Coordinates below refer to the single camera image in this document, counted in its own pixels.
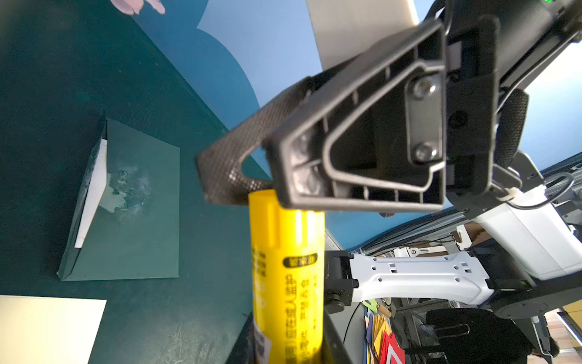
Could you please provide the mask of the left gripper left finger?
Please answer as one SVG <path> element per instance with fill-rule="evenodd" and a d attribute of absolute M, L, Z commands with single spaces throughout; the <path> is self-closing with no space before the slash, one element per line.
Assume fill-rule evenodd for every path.
<path fill-rule="evenodd" d="M 250 313 L 225 363 L 253 364 L 255 362 L 254 349 L 254 316 Z"/>

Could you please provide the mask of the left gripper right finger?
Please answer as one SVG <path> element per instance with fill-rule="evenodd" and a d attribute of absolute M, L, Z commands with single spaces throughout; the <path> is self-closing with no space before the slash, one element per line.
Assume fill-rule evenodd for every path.
<path fill-rule="evenodd" d="M 323 316 L 323 342 L 322 342 L 322 363 L 323 364 L 352 364 L 350 356 L 345 348 L 330 315 L 324 311 Z"/>

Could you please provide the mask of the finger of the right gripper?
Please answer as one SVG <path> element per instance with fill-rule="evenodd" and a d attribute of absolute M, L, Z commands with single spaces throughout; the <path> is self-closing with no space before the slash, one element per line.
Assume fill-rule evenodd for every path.
<path fill-rule="evenodd" d="M 446 192 L 446 39 L 431 19 L 317 86 L 266 141 L 287 209 L 436 212 Z"/>
<path fill-rule="evenodd" d="M 196 167 L 207 202 L 247 206 L 249 194 L 273 187 L 270 181 L 246 176 L 242 163 L 314 90 L 313 77 L 306 77 L 289 86 L 196 156 Z"/>

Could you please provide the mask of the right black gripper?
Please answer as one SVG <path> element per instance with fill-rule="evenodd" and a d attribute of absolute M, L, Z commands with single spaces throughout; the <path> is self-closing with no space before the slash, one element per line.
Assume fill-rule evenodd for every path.
<path fill-rule="evenodd" d="M 581 36 L 579 1 L 435 1 L 447 31 L 447 198 L 467 218 L 541 183 L 515 165 L 524 88 Z"/>

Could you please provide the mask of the yellow glue stick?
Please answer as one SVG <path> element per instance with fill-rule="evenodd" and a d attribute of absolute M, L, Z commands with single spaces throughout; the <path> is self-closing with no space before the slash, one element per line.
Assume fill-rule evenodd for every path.
<path fill-rule="evenodd" d="M 325 215 L 283 208 L 274 190 L 249 195 L 257 363 L 320 363 Z"/>

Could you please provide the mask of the cream yellow envelope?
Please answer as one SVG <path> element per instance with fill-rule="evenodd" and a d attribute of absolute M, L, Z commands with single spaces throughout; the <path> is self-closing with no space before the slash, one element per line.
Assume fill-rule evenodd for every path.
<path fill-rule="evenodd" d="M 88 363 L 105 300 L 1 296 L 2 363 Z"/>

